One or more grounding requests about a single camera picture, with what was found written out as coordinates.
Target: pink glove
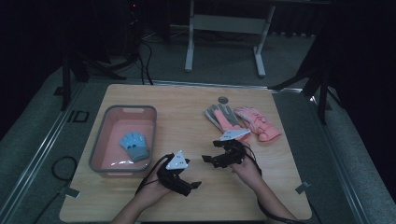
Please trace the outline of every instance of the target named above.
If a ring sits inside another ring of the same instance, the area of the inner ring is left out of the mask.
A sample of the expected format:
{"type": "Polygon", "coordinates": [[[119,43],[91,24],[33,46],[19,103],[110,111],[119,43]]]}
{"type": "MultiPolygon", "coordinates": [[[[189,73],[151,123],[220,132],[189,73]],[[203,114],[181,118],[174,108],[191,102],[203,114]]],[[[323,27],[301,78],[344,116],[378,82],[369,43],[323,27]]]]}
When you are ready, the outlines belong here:
{"type": "MultiPolygon", "coordinates": [[[[205,111],[206,117],[218,127],[222,133],[228,130],[239,130],[242,127],[239,125],[238,118],[233,113],[233,110],[228,105],[212,105],[205,111]]],[[[250,133],[247,133],[236,140],[248,141],[250,133]]]]}
{"type": "Polygon", "coordinates": [[[243,119],[245,125],[253,133],[259,135],[259,141],[268,142],[280,135],[274,125],[268,122],[265,116],[254,107],[237,107],[233,112],[243,119]]]}

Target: gray floor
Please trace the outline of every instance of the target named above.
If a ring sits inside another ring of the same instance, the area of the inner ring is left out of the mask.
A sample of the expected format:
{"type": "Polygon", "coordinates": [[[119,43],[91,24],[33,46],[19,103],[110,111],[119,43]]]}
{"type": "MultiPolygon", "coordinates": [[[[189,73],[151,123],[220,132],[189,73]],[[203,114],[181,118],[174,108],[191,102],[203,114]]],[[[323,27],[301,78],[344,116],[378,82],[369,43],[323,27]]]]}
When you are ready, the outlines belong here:
{"type": "MultiPolygon", "coordinates": [[[[195,42],[193,70],[190,73],[184,72],[187,50],[185,35],[175,35],[170,44],[162,42],[156,35],[145,38],[145,43],[152,49],[148,71],[155,85],[166,82],[261,87],[275,85],[296,74],[315,39],[304,36],[268,36],[262,54],[267,76],[262,78],[257,76],[252,51],[253,45],[258,41],[257,36],[247,36],[241,41],[221,42],[207,41],[211,38],[209,34],[198,36],[200,37],[197,37],[195,42]]],[[[140,52],[147,61],[149,48],[142,45],[140,52]]],[[[86,84],[73,82],[74,94],[79,93],[78,99],[62,113],[59,110],[62,98],[53,96],[56,87],[62,85],[61,70],[48,78],[0,143],[0,202],[6,204],[10,195],[16,195],[13,190],[24,176],[33,177],[28,180],[30,187],[23,188],[24,192],[19,195],[21,197],[18,198],[5,223],[34,222],[40,211],[64,184],[64,181],[52,176],[51,165],[63,156],[73,156],[79,160],[106,87],[116,82],[140,83],[139,66],[133,64],[118,71],[121,76],[128,77],[125,81],[115,81],[92,74],[92,78],[86,84]],[[59,120],[62,117],[68,118],[71,111],[89,111],[90,118],[85,123],[59,120]],[[46,139],[48,132],[57,132],[51,129],[54,122],[62,123],[62,129],[59,130],[61,134],[56,141],[46,139]],[[48,147],[43,149],[40,146],[43,142],[48,147]],[[42,160],[36,173],[25,174],[23,170],[38,150],[44,151],[46,158],[42,160]]],[[[302,80],[290,87],[300,89],[304,82],[305,80],[302,80]]],[[[290,94],[288,97],[281,94],[274,96],[302,180],[312,184],[307,190],[308,199],[318,211],[323,223],[392,223],[396,220],[394,202],[385,190],[345,111],[329,99],[332,110],[326,112],[328,125],[323,128],[316,118],[315,106],[301,94],[290,94]],[[301,134],[317,137],[302,142],[303,138],[299,137],[301,134]],[[341,162],[344,174],[334,169],[339,166],[334,164],[334,161],[341,162]],[[340,184],[340,180],[351,185],[344,186],[340,184]],[[357,196],[349,195],[351,192],[355,192],[357,196]],[[355,214],[350,207],[360,207],[362,212],[355,214]]],[[[66,175],[72,172],[70,163],[60,166],[66,175]]],[[[62,223],[59,211],[63,200],[63,196],[57,198],[38,223],[62,223]]],[[[2,210],[1,218],[5,213],[6,211],[2,210]]],[[[318,219],[313,215],[307,223],[318,223],[318,219]]]]}

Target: wooden table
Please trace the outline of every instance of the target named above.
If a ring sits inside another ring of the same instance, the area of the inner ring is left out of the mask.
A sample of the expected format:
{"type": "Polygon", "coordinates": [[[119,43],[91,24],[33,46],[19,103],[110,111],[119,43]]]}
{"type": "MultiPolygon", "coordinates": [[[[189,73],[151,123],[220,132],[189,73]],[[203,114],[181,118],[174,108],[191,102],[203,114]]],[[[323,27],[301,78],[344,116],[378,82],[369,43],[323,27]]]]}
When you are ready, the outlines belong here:
{"type": "Polygon", "coordinates": [[[279,199],[299,219],[311,217],[306,195],[298,194],[301,185],[280,117],[271,92],[265,89],[110,85],[84,148],[72,189],[77,199],[66,197],[60,218],[65,222],[109,221],[134,197],[141,178],[103,178],[89,166],[95,137],[105,110],[111,105],[152,105],[157,109],[157,132],[151,166],[163,155],[180,149],[190,166],[180,177],[187,182],[202,181],[188,197],[171,192],[146,210],[139,221],[220,221],[264,220],[255,195],[229,169],[215,169],[202,155],[217,156],[224,149],[212,141],[222,135],[204,114],[220,96],[229,106],[254,106],[282,132],[272,143],[249,140],[262,168],[263,178],[279,199]]]}

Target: wire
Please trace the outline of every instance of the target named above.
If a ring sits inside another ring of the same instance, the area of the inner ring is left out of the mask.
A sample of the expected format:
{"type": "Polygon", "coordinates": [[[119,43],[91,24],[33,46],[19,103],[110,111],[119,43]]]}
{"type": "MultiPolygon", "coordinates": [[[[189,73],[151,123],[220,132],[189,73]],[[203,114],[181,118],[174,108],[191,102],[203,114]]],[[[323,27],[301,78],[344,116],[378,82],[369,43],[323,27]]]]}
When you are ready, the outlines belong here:
{"type": "MultiPolygon", "coordinates": [[[[248,150],[250,150],[250,152],[252,153],[253,157],[250,156],[250,155],[248,155],[247,153],[245,153],[245,155],[246,155],[251,161],[253,161],[253,163],[255,164],[255,166],[256,166],[257,170],[259,171],[260,175],[262,175],[262,169],[260,168],[259,164],[256,162],[256,157],[254,156],[253,150],[251,150],[251,148],[248,147],[248,146],[245,146],[245,148],[247,148],[248,150]]],[[[284,218],[284,217],[278,217],[278,216],[276,216],[276,215],[274,215],[274,214],[268,212],[268,211],[262,206],[262,204],[260,203],[259,199],[257,199],[257,203],[259,204],[260,210],[262,210],[262,212],[263,212],[267,217],[270,217],[270,218],[273,219],[273,220],[280,221],[280,222],[283,222],[283,223],[289,223],[289,224],[304,224],[304,223],[301,222],[301,221],[298,221],[298,220],[291,220],[291,219],[284,218]]]]}
{"type": "Polygon", "coordinates": [[[152,49],[151,49],[151,47],[148,44],[146,44],[143,41],[142,41],[142,45],[146,46],[148,48],[148,50],[149,50],[148,61],[147,61],[146,65],[145,65],[143,63],[142,55],[139,53],[138,54],[138,60],[139,60],[141,66],[139,67],[137,64],[136,65],[137,65],[137,67],[140,68],[140,75],[141,75],[141,78],[142,78],[142,84],[145,85],[144,75],[146,75],[148,77],[149,84],[152,86],[152,85],[154,85],[154,83],[152,82],[151,77],[149,75],[149,62],[151,60],[152,49]]]}
{"type": "Polygon", "coordinates": [[[314,211],[315,216],[318,218],[318,222],[321,224],[322,221],[321,221],[320,216],[319,216],[317,210],[315,209],[314,205],[312,205],[312,203],[309,202],[309,200],[308,200],[308,203],[309,203],[309,206],[312,208],[312,211],[314,211]]]}
{"type": "Polygon", "coordinates": [[[203,39],[206,42],[220,42],[220,41],[243,41],[247,38],[249,38],[251,35],[250,34],[235,34],[234,37],[225,37],[224,35],[221,34],[221,32],[215,32],[215,31],[200,31],[200,32],[195,32],[194,37],[203,39]],[[205,34],[210,34],[213,35],[215,38],[205,36],[205,34]]]}
{"type": "MultiPolygon", "coordinates": [[[[61,157],[60,159],[58,159],[55,163],[52,164],[51,166],[51,172],[52,175],[62,181],[66,181],[66,183],[64,183],[64,185],[62,186],[62,189],[66,188],[67,185],[72,181],[74,173],[76,172],[78,163],[76,161],[76,159],[74,159],[73,157],[70,156],[65,156],[65,157],[61,157]],[[73,162],[73,173],[69,176],[69,177],[61,177],[60,175],[56,174],[55,168],[56,165],[63,160],[71,160],[73,162]]],[[[44,208],[41,210],[40,214],[38,214],[37,218],[35,219],[35,224],[38,222],[38,220],[44,215],[44,213],[47,211],[47,209],[50,207],[50,205],[52,205],[52,203],[59,197],[59,195],[61,195],[61,192],[58,191],[50,200],[49,202],[47,202],[46,206],[44,206],[44,208]]]]}
{"type": "Polygon", "coordinates": [[[137,187],[137,190],[136,190],[136,192],[134,193],[134,195],[136,195],[136,194],[137,194],[143,187],[145,187],[147,184],[151,184],[151,183],[153,183],[153,182],[155,182],[155,181],[160,180],[160,179],[156,179],[156,180],[154,180],[154,181],[145,183],[146,180],[149,178],[149,176],[151,176],[151,174],[152,174],[152,172],[155,170],[155,168],[158,166],[158,164],[160,164],[160,162],[163,161],[163,160],[166,159],[166,158],[171,158],[171,156],[172,156],[172,154],[166,154],[166,155],[162,156],[162,157],[155,163],[155,165],[152,167],[152,169],[148,172],[148,175],[146,175],[146,177],[143,178],[142,182],[140,182],[140,185],[139,185],[139,187],[137,187]]]}

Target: plastic tray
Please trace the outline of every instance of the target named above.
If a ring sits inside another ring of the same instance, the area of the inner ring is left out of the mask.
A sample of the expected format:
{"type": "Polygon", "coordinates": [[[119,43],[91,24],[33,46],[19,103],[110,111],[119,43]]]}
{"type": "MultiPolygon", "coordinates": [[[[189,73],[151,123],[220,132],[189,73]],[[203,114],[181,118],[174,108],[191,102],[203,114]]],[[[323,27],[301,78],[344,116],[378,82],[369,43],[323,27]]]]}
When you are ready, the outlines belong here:
{"type": "Polygon", "coordinates": [[[157,110],[150,105],[113,105],[105,112],[90,157],[90,167],[103,177],[141,177],[149,167],[156,130],[157,110]],[[148,158],[133,162],[120,145],[125,134],[145,136],[148,158]]]}

